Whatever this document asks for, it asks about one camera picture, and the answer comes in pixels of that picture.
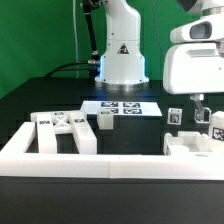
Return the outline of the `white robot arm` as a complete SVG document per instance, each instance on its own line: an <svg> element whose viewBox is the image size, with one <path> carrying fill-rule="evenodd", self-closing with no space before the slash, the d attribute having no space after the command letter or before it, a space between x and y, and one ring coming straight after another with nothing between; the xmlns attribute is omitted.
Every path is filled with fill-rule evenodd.
<svg viewBox="0 0 224 224"><path fill-rule="evenodd" d="M203 123L203 95L224 92L224 0L176 1L200 19L171 31L174 45L165 56L163 87L170 94L189 94L196 104L195 120ZM126 0L101 2L106 11L107 47L96 84L113 90L147 84L139 13Z"/></svg>

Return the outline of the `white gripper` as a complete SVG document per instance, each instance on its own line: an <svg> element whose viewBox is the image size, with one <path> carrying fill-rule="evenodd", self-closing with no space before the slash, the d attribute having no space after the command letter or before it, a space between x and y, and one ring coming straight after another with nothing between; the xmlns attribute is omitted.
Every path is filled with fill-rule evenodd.
<svg viewBox="0 0 224 224"><path fill-rule="evenodd" d="M171 47L165 57L163 87L170 94L191 94L195 110L202 110L202 93L224 92L224 56L215 43Z"/></svg>

